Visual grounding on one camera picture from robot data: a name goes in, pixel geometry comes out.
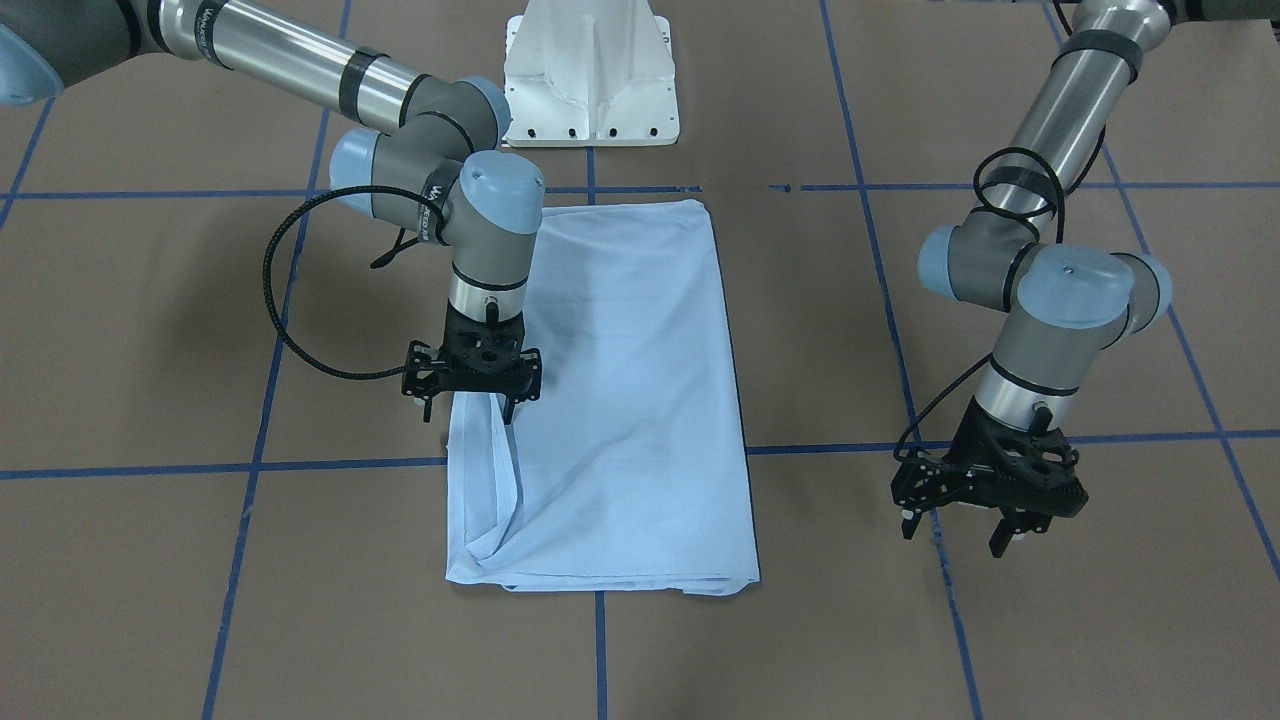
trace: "blue towel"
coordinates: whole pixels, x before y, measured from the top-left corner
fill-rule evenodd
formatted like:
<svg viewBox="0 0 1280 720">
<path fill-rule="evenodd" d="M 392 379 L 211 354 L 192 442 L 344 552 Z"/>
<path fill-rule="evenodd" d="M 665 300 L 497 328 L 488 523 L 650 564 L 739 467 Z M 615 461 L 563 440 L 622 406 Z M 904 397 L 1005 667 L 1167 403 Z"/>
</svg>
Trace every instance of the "blue towel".
<svg viewBox="0 0 1280 720">
<path fill-rule="evenodd" d="M 525 300 L 541 398 L 453 398 L 448 570 L 509 591 L 759 580 L 710 217 L 700 202 L 548 209 Z"/>
</svg>

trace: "folded cloth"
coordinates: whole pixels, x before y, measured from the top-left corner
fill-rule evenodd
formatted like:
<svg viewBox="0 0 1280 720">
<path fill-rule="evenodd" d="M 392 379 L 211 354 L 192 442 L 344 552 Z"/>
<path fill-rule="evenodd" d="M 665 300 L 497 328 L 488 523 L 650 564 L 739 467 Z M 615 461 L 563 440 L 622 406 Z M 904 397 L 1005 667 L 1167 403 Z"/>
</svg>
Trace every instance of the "folded cloth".
<svg viewBox="0 0 1280 720">
<path fill-rule="evenodd" d="M 508 591 L 759 579 L 710 218 L 694 200 L 548 209 L 525 297 L 541 398 L 457 393 L 448 570 Z"/>
</svg>

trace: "robotic arm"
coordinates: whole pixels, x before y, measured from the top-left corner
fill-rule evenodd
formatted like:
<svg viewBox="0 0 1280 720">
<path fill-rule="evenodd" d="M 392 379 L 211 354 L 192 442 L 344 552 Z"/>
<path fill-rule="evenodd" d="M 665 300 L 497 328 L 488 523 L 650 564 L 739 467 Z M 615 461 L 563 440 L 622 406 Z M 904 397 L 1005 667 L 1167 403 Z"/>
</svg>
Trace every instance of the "robotic arm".
<svg viewBox="0 0 1280 720">
<path fill-rule="evenodd" d="M 1061 245 L 1061 224 L 1059 243 L 1042 245 L 1070 192 L 1060 178 L 1087 172 L 1121 92 L 1174 24 L 1266 18 L 1280 18 L 1280 3 L 1084 0 L 1076 8 L 1075 31 L 1011 146 L 975 173 L 979 205 L 920 249 L 927 288 L 1009 318 L 979 365 L 983 377 L 950 451 L 941 459 L 920 447 L 895 452 L 901 466 L 891 492 L 904 538 L 934 507 L 995 507 L 1002 519 L 989 547 L 1000 557 L 1011 539 L 1043 533 L 1052 518 L 1075 516 L 1088 501 L 1075 477 L 1079 454 L 1060 427 L 1094 356 L 1165 314 L 1172 281 L 1147 255 Z"/>
<path fill-rule="evenodd" d="M 204 58 L 371 128 L 338 143 L 333 187 L 410 191 L 342 200 L 453 249 L 444 341 L 410 345 L 402 392 L 425 404 L 424 419 L 444 391 L 504 395 L 507 421 L 538 398 L 541 359 L 522 347 L 522 307 L 544 182 L 494 150 L 511 124 L 502 88 L 434 78 L 248 0 L 0 0 L 3 104 L 55 96 L 145 53 Z"/>
</svg>

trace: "blue joint cap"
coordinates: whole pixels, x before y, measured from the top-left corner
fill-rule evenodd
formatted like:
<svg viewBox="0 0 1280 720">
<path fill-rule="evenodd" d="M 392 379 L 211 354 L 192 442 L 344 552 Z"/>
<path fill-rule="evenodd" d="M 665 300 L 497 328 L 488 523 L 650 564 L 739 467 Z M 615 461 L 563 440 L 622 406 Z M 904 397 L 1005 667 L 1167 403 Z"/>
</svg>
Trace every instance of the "blue joint cap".
<svg viewBox="0 0 1280 720">
<path fill-rule="evenodd" d="M 480 215 L 507 232 L 534 234 L 543 224 L 547 183 L 538 165 L 520 155 L 481 150 L 462 164 L 458 184 Z"/>
<path fill-rule="evenodd" d="M 355 187 L 374 183 L 374 150 L 378 133 L 369 128 L 356 128 L 342 136 L 329 159 L 329 187 Z M 339 202 L 370 218 L 374 217 L 374 199 L 367 193 L 339 197 Z"/>
<path fill-rule="evenodd" d="M 920 256 L 915 261 L 915 274 L 927 290 L 959 300 L 951 288 L 951 233 L 955 225 L 942 225 L 929 233 L 920 246 Z"/>
<path fill-rule="evenodd" d="M 63 78 L 49 60 L 0 23 L 0 105 L 31 105 L 63 90 Z"/>
<path fill-rule="evenodd" d="M 494 147 L 497 147 L 498 142 L 502 142 L 502 138 L 507 136 L 507 131 L 511 129 L 511 105 L 507 102 L 507 96 L 489 78 L 467 76 L 458 82 L 465 82 L 475 87 L 489 101 L 489 108 L 493 110 L 493 119 L 498 123 L 498 140 L 494 142 Z"/>
<path fill-rule="evenodd" d="M 1156 260 L 1151 255 L 1132 256 L 1137 258 L 1143 265 L 1151 269 L 1151 274 L 1156 275 L 1156 287 L 1160 290 L 1156 314 L 1151 316 L 1151 323 L 1147 323 L 1147 327 L 1142 328 L 1147 329 L 1169 310 L 1169 304 L 1174 301 L 1174 277 L 1169 274 L 1169 268 L 1166 268 L 1164 263 Z"/>
<path fill-rule="evenodd" d="M 1018 283 L 1018 304 L 1037 320 L 1066 329 L 1106 325 L 1124 314 L 1133 270 L 1101 250 L 1050 245 Z"/>
</svg>

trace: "white plastic mount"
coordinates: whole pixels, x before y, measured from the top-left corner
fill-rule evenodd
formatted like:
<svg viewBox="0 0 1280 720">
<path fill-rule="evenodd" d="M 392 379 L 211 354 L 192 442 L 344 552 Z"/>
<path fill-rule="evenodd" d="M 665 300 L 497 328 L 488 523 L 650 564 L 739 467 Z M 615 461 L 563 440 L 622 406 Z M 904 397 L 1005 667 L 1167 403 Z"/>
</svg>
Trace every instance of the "white plastic mount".
<svg viewBox="0 0 1280 720">
<path fill-rule="evenodd" d="M 648 0 L 530 0 L 507 23 L 513 147 L 671 145 L 671 23 Z"/>
</svg>

